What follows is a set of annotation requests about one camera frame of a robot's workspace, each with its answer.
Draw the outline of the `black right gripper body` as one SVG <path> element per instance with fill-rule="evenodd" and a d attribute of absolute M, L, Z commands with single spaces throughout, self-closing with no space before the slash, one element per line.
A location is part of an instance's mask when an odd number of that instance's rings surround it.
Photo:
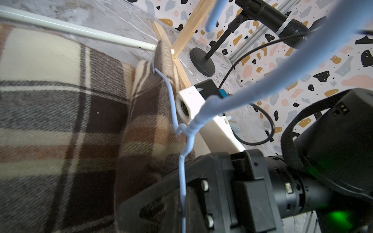
<path fill-rule="evenodd" d="M 281 233 L 282 219 L 324 209 L 329 189 L 282 156 L 259 150 L 215 152 L 186 164 L 188 233 Z M 179 174 L 173 172 L 120 204 L 128 233 L 182 231 Z"/>

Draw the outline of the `light blue wire hanger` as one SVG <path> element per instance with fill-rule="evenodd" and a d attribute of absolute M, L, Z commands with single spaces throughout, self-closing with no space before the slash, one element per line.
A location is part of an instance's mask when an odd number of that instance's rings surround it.
<path fill-rule="evenodd" d="M 286 16 L 305 24 L 310 30 L 320 27 L 342 1 L 272 1 L 273 7 Z M 236 81 L 242 88 L 261 81 L 292 54 L 296 49 L 284 44 L 271 45 L 277 36 L 269 29 L 255 42 L 251 42 L 259 23 L 246 22 L 229 38 L 228 46 L 219 48 L 232 64 L 242 56 L 243 60 L 235 67 Z M 307 106 L 341 91 L 360 87 L 373 88 L 373 65 L 371 61 L 361 62 L 361 54 L 373 54 L 373 38 L 358 44 L 362 35 L 346 38 L 344 44 L 320 61 L 313 70 L 297 78 L 290 86 L 272 93 L 257 105 L 272 116 L 276 133 L 273 139 L 259 146 L 265 156 L 281 154 L 281 136 L 292 119 Z"/>

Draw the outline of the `brown plaid scarf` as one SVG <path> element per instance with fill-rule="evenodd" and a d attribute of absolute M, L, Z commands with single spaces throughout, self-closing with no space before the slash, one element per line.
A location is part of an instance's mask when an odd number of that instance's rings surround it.
<path fill-rule="evenodd" d="M 1 232 L 116 233 L 117 206 L 178 167 L 169 43 L 125 64 L 55 33 L 1 25 Z"/>

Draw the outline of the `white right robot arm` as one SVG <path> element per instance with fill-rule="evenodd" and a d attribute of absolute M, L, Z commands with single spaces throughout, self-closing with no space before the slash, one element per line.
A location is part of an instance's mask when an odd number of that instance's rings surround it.
<path fill-rule="evenodd" d="M 186 209 L 176 172 L 120 204 L 126 233 L 282 233 L 315 212 L 306 232 L 373 230 L 373 93 L 354 88 L 302 110 L 282 154 L 215 152 L 186 164 Z"/>

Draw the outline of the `black microphone on stand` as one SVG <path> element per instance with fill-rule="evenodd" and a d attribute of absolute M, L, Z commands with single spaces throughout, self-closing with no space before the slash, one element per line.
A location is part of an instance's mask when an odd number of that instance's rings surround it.
<path fill-rule="evenodd" d="M 285 44 L 297 48 L 301 42 L 305 41 L 306 33 L 310 32 L 305 24 L 286 16 L 265 1 L 235 1 L 235 4 L 241 8 L 241 12 L 228 24 L 217 42 L 211 45 L 210 51 L 205 52 L 200 48 L 193 48 L 189 53 L 193 65 L 204 76 L 211 77 L 215 73 L 216 69 L 211 56 L 236 29 L 247 21 L 260 24 L 254 31 L 251 42 L 255 42 L 269 29 Z"/>

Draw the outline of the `wooden clothes rack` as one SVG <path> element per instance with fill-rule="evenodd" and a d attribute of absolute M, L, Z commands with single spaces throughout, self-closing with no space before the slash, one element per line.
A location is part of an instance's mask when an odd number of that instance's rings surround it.
<path fill-rule="evenodd" d="M 1 8 L 4 7 L 154 45 L 158 43 L 158 37 L 153 29 L 153 22 L 163 27 L 171 43 L 174 43 L 180 35 L 176 29 L 126 1 L 1 1 Z M 149 50 L 131 48 L 77 34 L 64 36 L 133 66 L 138 61 L 149 60 L 153 56 L 153 52 Z"/>

